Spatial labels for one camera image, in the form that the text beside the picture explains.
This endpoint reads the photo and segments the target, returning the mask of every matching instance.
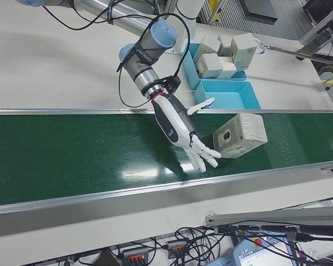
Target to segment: robotic arm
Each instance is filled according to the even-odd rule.
[[[109,0],[17,0],[29,6],[64,6],[83,8],[93,14],[101,14],[108,10],[104,18],[118,18],[136,14],[124,5],[117,4],[112,8]],[[128,44],[119,53],[121,61],[119,70],[124,67],[135,82],[143,96],[151,100],[155,118],[160,128],[175,146],[182,147],[190,158],[195,169],[206,171],[206,160],[213,167],[217,167],[215,158],[221,154],[207,148],[197,137],[195,127],[189,115],[196,113],[213,103],[209,99],[204,103],[186,109],[173,95],[180,84],[177,76],[160,79],[152,68],[159,57],[174,46],[177,35],[175,29],[163,19],[122,18],[116,20],[116,25],[141,35],[135,44]]]

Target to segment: monitor screen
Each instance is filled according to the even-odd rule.
[[[284,243],[279,242],[274,244],[274,246],[288,253],[286,245]],[[269,249],[286,255],[285,253],[276,250],[274,247],[269,247]],[[254,253],[243,253],[241,256],[239,256],[239,260],[241,266],[293,266],[290,259],[286,259],[266,249],[262,249]]]

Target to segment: green conveyor belt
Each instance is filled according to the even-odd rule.
[[[0,205],[333,161],[333,113],[261,115],[268,143],[205,173],[183,171],[152,114],[0,115]],[[192,119],[213,146],[233,116]]]

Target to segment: red emergency stop button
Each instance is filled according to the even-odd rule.
[[[263,244],[263,242],[261,241],[260,238],[254,238],[253,241],[254,241],[254,246],[255,246],[256,248],[259,248],[259,247],[260,247],[259,245],[262,245],[262,244]]]

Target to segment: logo on robotic hand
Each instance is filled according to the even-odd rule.
[[[171,137],[173,134],[174,134],[174,130],[170,129],[169,132],[168,132],[168,137]]]

